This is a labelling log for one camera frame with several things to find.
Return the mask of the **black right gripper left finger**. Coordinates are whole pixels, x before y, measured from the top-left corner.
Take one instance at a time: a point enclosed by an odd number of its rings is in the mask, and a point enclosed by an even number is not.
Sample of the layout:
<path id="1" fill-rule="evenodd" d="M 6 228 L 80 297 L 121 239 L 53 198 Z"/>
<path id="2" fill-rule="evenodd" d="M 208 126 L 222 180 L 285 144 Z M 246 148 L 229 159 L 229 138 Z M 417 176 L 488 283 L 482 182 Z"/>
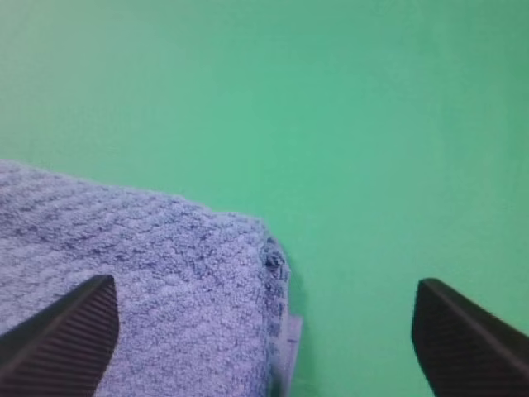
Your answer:
<path id="1" fill-rule="evenodd" d="M 114 278 L 84 281 L 1 336 L 1 395 L 94 395 L 119 329 Z"/>

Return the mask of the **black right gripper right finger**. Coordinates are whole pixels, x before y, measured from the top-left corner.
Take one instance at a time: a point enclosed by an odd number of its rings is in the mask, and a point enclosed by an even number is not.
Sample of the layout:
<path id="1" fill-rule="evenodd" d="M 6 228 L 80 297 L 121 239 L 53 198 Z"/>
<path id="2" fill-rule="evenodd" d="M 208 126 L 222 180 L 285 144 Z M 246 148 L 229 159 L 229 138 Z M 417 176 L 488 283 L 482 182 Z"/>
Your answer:
<path id="1" fill-rule="evenodd" d="M 528 336 L 441 280 L 418 282 L 411 339 L 435 396 L 528 395 Z"/>

